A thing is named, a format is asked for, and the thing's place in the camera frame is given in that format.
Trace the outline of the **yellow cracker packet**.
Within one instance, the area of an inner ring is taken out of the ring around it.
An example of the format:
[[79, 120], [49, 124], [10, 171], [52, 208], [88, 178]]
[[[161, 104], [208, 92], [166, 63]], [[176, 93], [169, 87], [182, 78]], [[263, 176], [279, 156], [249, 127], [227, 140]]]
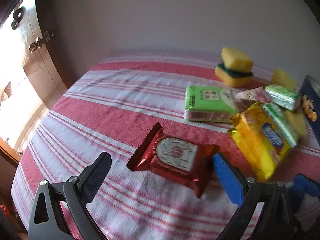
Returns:
[[276, 123], [259, 102], [231, 118], [227, 133], [253, 169], [258, 181], [268, 181], [291, 151]]

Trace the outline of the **red white striped bedspread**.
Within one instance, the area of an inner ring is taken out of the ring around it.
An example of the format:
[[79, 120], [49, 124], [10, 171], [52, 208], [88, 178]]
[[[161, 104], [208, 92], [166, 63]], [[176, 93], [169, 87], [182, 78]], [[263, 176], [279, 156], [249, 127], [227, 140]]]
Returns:
[[11, 195], [30, 239], [319, 239], [319, 111], [289, 141], [219, 60], [110, 57], [41, 122]]

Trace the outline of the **brass door knob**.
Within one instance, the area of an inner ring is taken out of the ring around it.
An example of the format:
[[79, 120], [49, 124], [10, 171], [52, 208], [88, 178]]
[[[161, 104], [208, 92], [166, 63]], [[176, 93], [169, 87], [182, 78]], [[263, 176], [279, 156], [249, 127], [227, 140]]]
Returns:
[[35, 41], [28, 46], [28, 49], [30, 53], [33, 53], [36, 50], [41, 49], [42, 46], [43, 46], [42, 39], [40, 37], [37, 37]]

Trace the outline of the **brown wooden door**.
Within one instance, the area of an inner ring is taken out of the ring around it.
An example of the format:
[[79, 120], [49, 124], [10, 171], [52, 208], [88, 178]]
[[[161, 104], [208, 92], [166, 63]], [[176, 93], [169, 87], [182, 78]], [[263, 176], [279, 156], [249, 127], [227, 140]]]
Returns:
[[[18, 122], [22, 125], [22, 130], [14, 145], [18, 153], [25, 150], [37, 126], [67, 90], [49, 55], [37, 16], [36, 0], [19, 0], [15, 9], [20, 7], [26, 8], [23, 19], [16, 30], [11, 28], [18, 37], [18, 48], [14, 50], [14, 57], [18, 59], [22, 71], [22, 77], [16, 86], [18, 109], [22, 111], [18, 115], [22, 118]], [[42, 39], [43, 46], [30, 53], [28, 46], [37, 37]]]

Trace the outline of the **yellow green sponge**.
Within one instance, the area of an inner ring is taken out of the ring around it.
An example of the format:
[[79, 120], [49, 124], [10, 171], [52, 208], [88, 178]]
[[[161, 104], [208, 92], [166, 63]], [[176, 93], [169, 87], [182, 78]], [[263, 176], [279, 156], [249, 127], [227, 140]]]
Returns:
[[237, 70], [230, 70], [225, 67], [223, 63], [215, 67], [215, 75], [229, 87], [243, 87], [252, 81], [252, 72], [240, 72]]

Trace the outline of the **black door hook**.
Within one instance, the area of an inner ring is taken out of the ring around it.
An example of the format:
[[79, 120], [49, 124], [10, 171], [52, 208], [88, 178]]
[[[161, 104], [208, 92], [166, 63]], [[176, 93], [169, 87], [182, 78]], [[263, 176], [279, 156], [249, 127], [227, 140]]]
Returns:
[[23, 19], [24, 13], [25, 13], [26, 8], [25, 7], [20, 7], [18, 9], [15, 9], [12, 17], [13, 17], [13, 21], [11, 23], [11, 28], [12, 30], [16, 30], [19, 25], [21, 20]]

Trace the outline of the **red foil snack packet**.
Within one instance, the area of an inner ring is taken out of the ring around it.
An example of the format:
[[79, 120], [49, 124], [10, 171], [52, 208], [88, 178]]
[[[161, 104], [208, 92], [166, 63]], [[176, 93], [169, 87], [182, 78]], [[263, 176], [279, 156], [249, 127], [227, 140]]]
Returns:
[[197, 144], [166, 134], [158, 122], [126, 166], [131, 171], [151, 171], [194, 190], [201, 198], [212, 178], [212, 158], [219, 150], [216, 144]]

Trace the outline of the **pink floral snack packet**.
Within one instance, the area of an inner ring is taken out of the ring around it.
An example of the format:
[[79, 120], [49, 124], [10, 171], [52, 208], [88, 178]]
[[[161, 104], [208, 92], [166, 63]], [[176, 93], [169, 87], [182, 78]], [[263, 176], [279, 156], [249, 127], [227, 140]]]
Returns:
[[248, 109], [257, 102], [262, 104], [271, 102], [270, 96], [265, 92], [262, 86], [240, 92], [236, 94], [234, 98], [238, 106], [244, 109]]

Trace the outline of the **green white tissue pack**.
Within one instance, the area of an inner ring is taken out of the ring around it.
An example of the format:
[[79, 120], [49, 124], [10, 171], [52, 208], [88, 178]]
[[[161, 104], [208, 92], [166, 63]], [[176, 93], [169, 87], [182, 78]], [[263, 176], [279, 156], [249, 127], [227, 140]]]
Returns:
[[295, 91], [281, 85], [268, 85], [265, 92], [269, 95], [272, 102], [289, 110], [296, 110], [301, 103], [301, 95]]
[[288, 118], [284, 114], [284, 111], [273, 102], [263, 104], [262, 108], [279, 128], [281, 134], [287, 140], [290, 147], [296, 147], [299, 139], [298, 132], [290, 124]]

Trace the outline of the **blue cookie tin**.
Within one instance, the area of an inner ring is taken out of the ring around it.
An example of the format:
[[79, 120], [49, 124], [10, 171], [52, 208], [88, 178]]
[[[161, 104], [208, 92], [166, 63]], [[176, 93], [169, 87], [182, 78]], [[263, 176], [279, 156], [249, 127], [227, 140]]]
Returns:
[[306, 75], [299, 89], [299, 94], [302, 96], [301, 106], [318, 143], [320, 133], [319, 93], [319, 82], [311, 75]]

